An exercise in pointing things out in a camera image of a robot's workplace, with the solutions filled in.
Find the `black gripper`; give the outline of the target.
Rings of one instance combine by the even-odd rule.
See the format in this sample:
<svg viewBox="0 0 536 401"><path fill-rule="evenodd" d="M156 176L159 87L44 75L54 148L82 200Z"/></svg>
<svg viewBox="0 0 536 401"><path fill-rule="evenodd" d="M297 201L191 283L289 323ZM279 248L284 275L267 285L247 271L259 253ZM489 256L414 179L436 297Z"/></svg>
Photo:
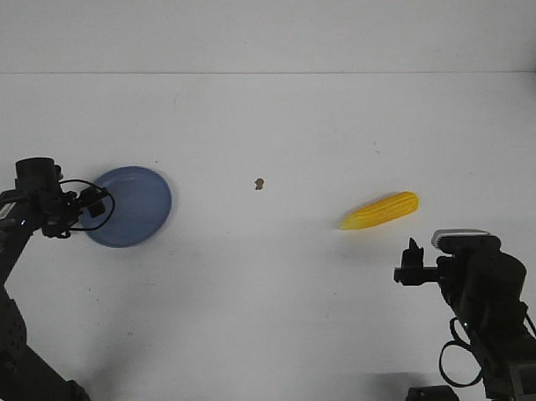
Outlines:
<svg viewBox="0 0 536 401"><path fill-rule="evenodd" d="M62 168L51 157L28 157L16 162L15 186L46 237L69 238L80 209L85 209L90 217L106 212L103 200L108 192L104 188L89 186L77 197L73 192L63 191L61 172Z"/></svg>
<svg viewBox="0 0 536 401"><path fill-rule="evenodd" d="M393 280L406 287L436 283L444 290L458 288L465 279L467 262L455 257L439 257L435 267L423 264L424 249L409 238L408 248L401 254L401 263L394 269Z"/></svg>

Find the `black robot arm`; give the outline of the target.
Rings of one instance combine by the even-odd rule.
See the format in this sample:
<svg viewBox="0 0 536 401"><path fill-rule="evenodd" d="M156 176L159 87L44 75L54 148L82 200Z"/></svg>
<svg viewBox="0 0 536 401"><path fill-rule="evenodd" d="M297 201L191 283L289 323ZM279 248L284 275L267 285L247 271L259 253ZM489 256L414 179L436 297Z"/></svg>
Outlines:
<svg viewBox="0 0 536 401"><path fill-rule="evenodd" d="M451 328L450 345L470 353L480 365L475 378L490 401L536 401L536 328L521 292L527 274L522 262L503 252L489 234L437 232L442 252L435 266L423 264L415 240L401 255L394 280L405 286L436 283L466 338Z"/></svg>
<svg viewBox="0 0 536 401"><path fill-rule="evenodd" d="M110 193L88 184L65 192L62 169L50 157L16 163L14 187L0 193L0 399L2 401L91 401L74 380L63 379L27 344L26 322L5 283L35 231L67 239L84 211L110 218Z"/></svg>

